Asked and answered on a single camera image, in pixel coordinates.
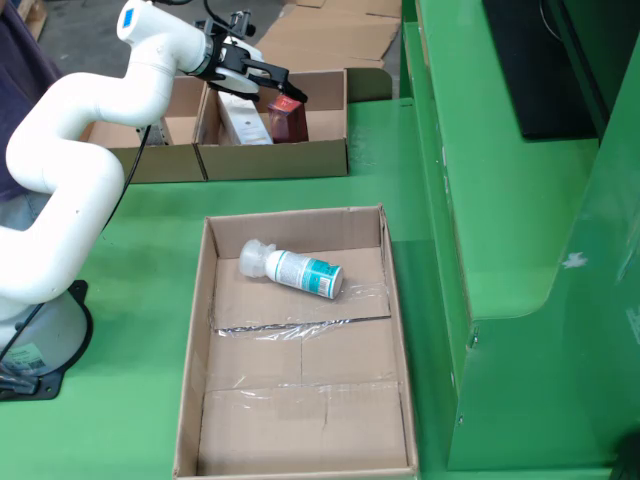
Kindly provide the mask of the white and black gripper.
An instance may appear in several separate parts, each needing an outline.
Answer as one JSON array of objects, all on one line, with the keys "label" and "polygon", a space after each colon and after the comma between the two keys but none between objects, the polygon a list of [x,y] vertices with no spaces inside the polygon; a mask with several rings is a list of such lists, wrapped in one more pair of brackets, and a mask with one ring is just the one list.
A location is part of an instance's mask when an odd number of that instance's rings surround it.
[{"label": "white and black gripper", "polygon": [[256,97],[261,86],[277,89],[301,103],[308,101],[308,96],[289,81],[287,69],[263,60],[260,50],[241,40],[225,34],[210,34],[205,36],[203,60],[192,75],[213,89],[241,98]]}]

